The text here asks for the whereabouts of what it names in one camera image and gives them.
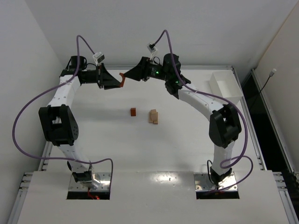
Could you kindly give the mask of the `reddish arch wood block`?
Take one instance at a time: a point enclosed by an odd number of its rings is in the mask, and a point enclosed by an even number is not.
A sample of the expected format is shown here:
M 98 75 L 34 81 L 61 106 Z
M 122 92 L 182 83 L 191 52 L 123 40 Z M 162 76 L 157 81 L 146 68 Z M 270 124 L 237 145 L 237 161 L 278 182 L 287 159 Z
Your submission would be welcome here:
M 124 74 L 123 73 L 119 73 L 119 75 L 121 76 L 122 80 L 121 80 L 121 83 L 119 85 L 120 88 L 122 88 L 124 86 L 124 83 L 125 83 L 125 77 L 124 77 Z

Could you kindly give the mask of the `reddish brown wood block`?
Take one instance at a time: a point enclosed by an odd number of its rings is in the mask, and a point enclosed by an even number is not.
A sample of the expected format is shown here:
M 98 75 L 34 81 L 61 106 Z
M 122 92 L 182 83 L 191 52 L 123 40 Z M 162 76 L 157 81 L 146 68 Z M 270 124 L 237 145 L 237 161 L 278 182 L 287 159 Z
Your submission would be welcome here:
M 130 108 L 130 116 L 135 117 L 136 116 L 136 108 Z

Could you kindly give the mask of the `small light wood cube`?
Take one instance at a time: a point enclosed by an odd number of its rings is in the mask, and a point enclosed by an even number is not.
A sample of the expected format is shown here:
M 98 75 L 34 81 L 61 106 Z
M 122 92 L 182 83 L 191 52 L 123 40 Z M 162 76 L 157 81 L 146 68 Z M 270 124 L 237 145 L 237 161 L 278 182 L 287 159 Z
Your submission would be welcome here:
M 153 119 L 153 121 L 156 121 L 156 120 L 158 120 L 158 113 L 157 113 L 157 115 L 156 115 L 156 116 L 152 116 L 152 119 Z
M 151 116 L 156 116 L 157 115 L 156 109 L 150 110 L 150 114 L 151 114 Z

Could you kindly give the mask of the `long light wood block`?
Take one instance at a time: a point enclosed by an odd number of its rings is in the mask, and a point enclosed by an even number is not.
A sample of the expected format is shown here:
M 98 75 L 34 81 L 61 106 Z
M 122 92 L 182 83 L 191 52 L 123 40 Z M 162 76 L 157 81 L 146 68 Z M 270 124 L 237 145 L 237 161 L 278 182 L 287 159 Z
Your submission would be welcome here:
M 152 118 L 153 124 L 158 124 L 158 112 L 153 113 L 151 115 L 151 118 Z
M 153 119 L 152 119 L 152 113 L 149 112 L 149 123 L 154 123 Z

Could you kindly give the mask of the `white perforated plastic basket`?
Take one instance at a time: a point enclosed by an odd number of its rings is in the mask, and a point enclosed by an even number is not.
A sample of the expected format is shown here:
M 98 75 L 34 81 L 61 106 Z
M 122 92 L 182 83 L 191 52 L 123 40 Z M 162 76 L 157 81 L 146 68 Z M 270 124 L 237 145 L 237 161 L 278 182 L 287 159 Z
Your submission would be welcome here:
M 213 72 L 209 85 L 214 95 L 225 98 L 235 105 L 243 97 L 243 93 L 231 70 Z

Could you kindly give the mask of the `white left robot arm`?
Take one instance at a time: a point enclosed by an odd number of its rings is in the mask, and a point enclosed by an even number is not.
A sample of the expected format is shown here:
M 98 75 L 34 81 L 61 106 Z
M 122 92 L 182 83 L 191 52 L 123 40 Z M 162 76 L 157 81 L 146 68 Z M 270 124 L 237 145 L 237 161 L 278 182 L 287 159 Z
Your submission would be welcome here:
M 45 139 L 57 146 L 68 158 L 68 168 L 76 183 L 95 189 L 100 185 L 100 177 L 95 174 L 92 163 L 85 157 L 76 144 L 79 136 L 78 124 L 71 112 L 76 91 L 82 84 L 97 84 L 104 90 L 121 88 L 119 82 L 108 73 L 100 52 L 93 55 L 95 69 L 87 69 L 87 60 L 83 56 L 72 56 L 70 65 L 61 72 L 59 87 L 53 99 L 46 107 L 39 109 L 39 118 Z

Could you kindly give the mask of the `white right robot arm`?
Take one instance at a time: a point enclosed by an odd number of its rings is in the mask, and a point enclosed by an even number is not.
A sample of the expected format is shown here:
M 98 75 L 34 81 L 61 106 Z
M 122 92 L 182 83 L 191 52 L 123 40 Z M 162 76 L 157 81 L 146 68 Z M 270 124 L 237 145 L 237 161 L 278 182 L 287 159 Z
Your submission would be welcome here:
M 219 186 L 228 177 L 232 148 L 241 132 L 237 110 L 230 104 L 222 104 L 195 92 L 195 86 L 181 74 L 181 63 L 177 55 L 166 54 L 162 64 L 154 64 L 148 57 L 124 73 L 124 77 L 135 81 L 149 78 L 163 80 L 166 90 L 175 98 L 189 104 L 209 121 L 209 137 L 214 144 L 214 159 L 209 170 L 210 182 Z

